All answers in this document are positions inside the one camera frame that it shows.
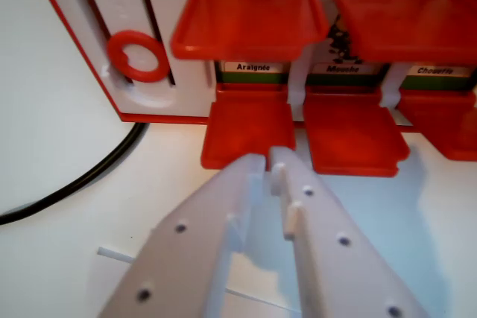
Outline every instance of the red frame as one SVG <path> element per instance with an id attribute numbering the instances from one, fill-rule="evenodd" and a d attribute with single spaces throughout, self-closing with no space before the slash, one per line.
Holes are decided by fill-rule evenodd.
<path id="1" fill-rule="evenodd" d="M 76 47 L 78 48 L 81 56 L 83 56 L 86 64 L 88 65 L 89 69 L 93 73 L 95 79 L 98 81 L 99 86 L 103 90 L 104 94 L 106 95 L 107 99 L 113 106 L 114 110 L 118 114 L 118 117 L 125 122 L 145 122 L 145 123 L 168 123 L 168 124 L 207 124 L 208 118 L 207 117 L 193 117 L 193 116 L 179 116 L 179 115 L 143 115 L 143 114 L 136 114 L 136 113 L 124 113 L 119 110 L 114 100 L 111 98 L 109 92 L 106 90 L 106 87 L 101 82 L 101 79 L 96 72 L 95 68 L 91 64 L 86 52 L 84 51 L 83 47 L 81 46 L 78 38 L 76 37 L 75 33 L 73 32 L 71 26 L 69 25 L 66 17 L 63 14 L 60 6 L 56 2 L 56 0 L 49 0 L 51 6 L 54 8 L 55 12 L 57 13 L 58 17 L 60 18 L 61 22 L 65 26 L 65 29 L 68 31 L 69 36 L 72 38 L 73 42 L 75 43 Z M 305 124 L 302 121 L 295 121 L 294 122 L 295 128 L 304 128 Z M 398 126 L 401 129 L 401 132 L 404 133 L 415 133 L 417 132 L 416 129 L 412 126 Z"/>

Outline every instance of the screw hole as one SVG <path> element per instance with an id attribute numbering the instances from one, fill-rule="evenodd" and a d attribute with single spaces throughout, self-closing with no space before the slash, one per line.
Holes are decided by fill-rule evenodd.
<path id="1" fill-rule="evenodd" d="M 176 225 L 176 229 L 175 229 L 175 230 L 176 230 L 176 232 L 177 232 L 178 234 L 182 234 L 184 231 L 187 230 L 187 226 L 184 225 L 183 223 L 178 223 L 178 224 Z"/>
<path id="2" fill-rule="evenodd" d="M 389 313 L 389 316 L 390 317 L 393 317 L 393 318 L 400 318 L 402 317 L 402 312 L 401 310 L 396 307 L 396 306 L 391 306 L 388 308 L 388 313 Z"/>
<path id="3" fill-rule="evenodd" d="M 348 247 L 351 244 L 351 240 L 347 238 L 346 236 L 341 236 L 338 238 L 338 242 L 343 245 Z"/>
<path id="4" fill-rule="evenodd" d="M 139 292 L 137 293 L 137 301 L 139 303 L 144 303 L 146 302 L 147 300 L 149 300 L 151 297 L 151 292 L 147 289 L 147 288 L 142 288 L 141 290 L 139 290 Z"/>
<path id="5" fill-rule="evenodd" d="M 313 188 L 309 185 L 303 186 L 303 193 L 308 197 L 312 197 L 313 194 L 315 194 L 315 192 L 313 191 Z"/>

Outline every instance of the white plastic arm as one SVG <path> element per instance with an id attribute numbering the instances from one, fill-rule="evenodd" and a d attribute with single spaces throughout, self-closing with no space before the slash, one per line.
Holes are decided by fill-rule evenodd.
<path id="1" fill-rule="evenodd" d="M 271 150 L 272 194 L 294 243 L 303 318 L 427 317 L 318 175 L 295 152 Z"/>
<path id="2" fill-rule="evenodd" d="M 219 317 L 231 252 L 243 248 L 264 172 L 264 156 L 243 156 L 162 220 L 100 317 Z"/>

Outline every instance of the red plastic flap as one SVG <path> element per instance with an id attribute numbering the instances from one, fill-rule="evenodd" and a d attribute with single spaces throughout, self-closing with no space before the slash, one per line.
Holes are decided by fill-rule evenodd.
<path id="1" fill-rule="evenodd" d="M 171 47 L 180 59 L 290 61 L 328 28 L 320 0 L 188 0 Z"/>
<path id="2" fill-rule="evenodd" d="M 379 62 L 477 63 L 473 0 L 336 0 L 354 52 Z"/>
<path id="3" fill-rule="evenodd" d="M 393 177 L 408 145 L 381 94 L 310 93 L 303 105 L 313 167 L 322 174 Z"/>
<path id="4" fill-rule="evenodd" d="M 248 153 L 295 149 L 291 107 L 284 86 L 218 84 L 202 150 L 202 166 L 222 169 Z"/>
<path id="5" fill-rule="evenodd" d="M 472 92 L 400 91 L 397 108 L 445 157 L 477 160 L 477 108 Z"/>

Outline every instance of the label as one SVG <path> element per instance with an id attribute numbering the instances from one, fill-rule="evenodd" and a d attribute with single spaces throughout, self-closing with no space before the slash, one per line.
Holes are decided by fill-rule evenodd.
<path id="1" fill-rule="evenodd" d="M 381 67 L 375 63 L 317 63 L 313 66 L 312 74 L 378 74 Z"/>
<path id="2" fill-rule="evenodd" d="M 245 61 L 222 62 L 223 72 L 252 72 L 256 74 L 281 74 L 284 72 L 284 63 L 247 63 Z"/>
<path id="3" fill-rule="evenodd" d="M 470 77 L 473 69 L 468 67 L 414 65 L 409 76 Z"/>

